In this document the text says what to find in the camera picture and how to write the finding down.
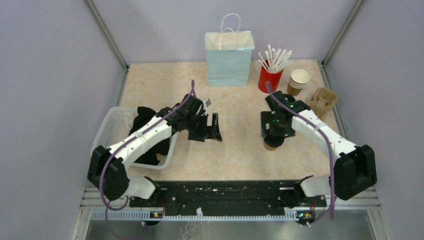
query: basket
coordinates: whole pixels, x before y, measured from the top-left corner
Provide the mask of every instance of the basket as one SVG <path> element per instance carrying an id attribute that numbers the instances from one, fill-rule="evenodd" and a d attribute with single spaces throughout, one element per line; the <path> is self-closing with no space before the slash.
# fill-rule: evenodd
<path id="1" fill-rule="evenodd" d="M 90 155 L 93 153 L 94 149 L 100 145 L 107 148 L 126 139 L 130 133 L 134 119 L 138 115 L 139 114 L 136 107 L 112 107 L 107 112 L 106 117 L 104 117 L 100 129 L 95 136 Z M 173 136 L 171 136 L 168 155 L 162 155 L 158 165 L 149 165 L 135 162 L 131 166 L 146 169 L 164 169 L 169 164 L 174 152 L 177 136 L 178 133 L 175 133 Z"/>

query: light blue paper bag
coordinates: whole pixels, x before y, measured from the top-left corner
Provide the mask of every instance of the light blue paper bag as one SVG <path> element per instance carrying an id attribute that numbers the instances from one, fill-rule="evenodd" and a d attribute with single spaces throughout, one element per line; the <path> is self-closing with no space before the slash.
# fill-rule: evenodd
<path id="1" fill-rule="evenodd" d="M 229 15 L 239 19 L 238 29 L 223 29 Z M 248 85 L 252 50 L 252 33 L 239 31 L 242 20 L 235 13 L 227 14 L 221 23 L 221 32 L 207 32 L 204 36 L 207 61 L 207 79 L 210 87 L 244 87 Z"/>

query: black fabric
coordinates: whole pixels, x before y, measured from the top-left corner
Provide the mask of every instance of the black fabric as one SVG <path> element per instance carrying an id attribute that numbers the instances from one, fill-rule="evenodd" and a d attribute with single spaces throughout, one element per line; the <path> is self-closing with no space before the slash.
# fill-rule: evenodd
<path id="1" fill-rule="evenodd" d="M 138 116 L 134 118 L 132 129 L 129 131 L 129 135 L 141 129 L 156 115 L 156 112 L 153 109 L 144 106 L 138 107 L 137 113 Z M 170 138 L 162 140 L 150 148 L 145 154 L 141 155 L 135 162 L 138 164 L 158 165 L 159 161 L 156 157 L 156 154 L 168 155 L 170 145 Z"/>

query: robotic arm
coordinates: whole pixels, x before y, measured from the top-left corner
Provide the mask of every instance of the robotic arm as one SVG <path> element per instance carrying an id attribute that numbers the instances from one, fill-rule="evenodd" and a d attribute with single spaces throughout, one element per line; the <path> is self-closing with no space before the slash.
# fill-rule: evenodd
<path id="1" fill-rule="evenodd" d="M 291 95 L 283 94 L 281 91 L 275 92 L 273 95 L 316 127 L 312 127 L 299 116 L 291 114 L 278 105 L 271 96 L 268 96 L 265 100 L 271 111 L 261 112 L 262 137 L 266 144 L 271 147 L 279 147 L 285 138 L 294 136 L 297 131 L 329 157 L 327 143 L 318 132 L 320 129 L 328 137 L 335 158 L 334 190 L 338 198 L 348 200 L 377 182 L 376 162 L 371 147 L 368 145 L 359 147 L 338 135 L 322 122 L 303 101 L 296 101 Z M 301 192 L 300 195 L 309 198 L 329 195 L 330 190 L 329 175 L 306 177 L 299 182 L 297 188 L 297 191 Z"/>
<path id="2" fill-rule="evenodd" d="M 204 142 L 205 139 L 213 139 L 222 142 L 217 113 L 212 114 L 212 126 L 207 126 L 207 107 L 211 104 L 209 99 L 200 100 L 193 95 L 186 95 L 185 98 L 188 100 L 165 120 L 159 122 L 172 111 L 170 107 L 161 109 L 146 125 L 121 142 L 107 149 L 98 146 L 93 151 L 87 178 L 99 189 L 101 172 L 106 161 L 112 153 L 121 149 L 108 165 L 103 180 L 103 193 L 110 201 L 122 196 L 149 199 L 160 188 L 148 177 L 128 178 L 127 171 L 150 148 L 175 133 L 188 130 L 189 140 Z"/>

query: beige tabletop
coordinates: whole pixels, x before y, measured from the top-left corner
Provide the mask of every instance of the beige tabletop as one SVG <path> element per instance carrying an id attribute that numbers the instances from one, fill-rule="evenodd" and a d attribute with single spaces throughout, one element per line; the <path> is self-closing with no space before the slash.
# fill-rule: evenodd
<path id="1" fill-rule="evenodd" d="M 315 59 L 293 60 L 284 69 L 278 89 L 286 93 L 290 72 L 304 69 L 310 82 L 296 96 L 308 103 L 314 91 L 324 86 Z M 130 67 L 122 107 L 145 106 L 158 111 L 180 103 L 195 80 L 196 95 L 209 98 L 209 114 L 219 114 L 223 142 L 187 140 L 178 135 L 169 165 L 162 170 L 131 167 L 129 175 L 160 180 L 283 180 L 300 179 L 330 172 L 329 160 L 308 139 L 298 134 L 287 138 L 276 150 L 265 149 L 261 137 L 261 111 L 269 111 L 268 94 L 258 89 L 260 63 L 250 66 L 247 87 L 209 87 L 206 62 L 137 63 Z M 334 113 L 325 123 L 338 132 Z"/>

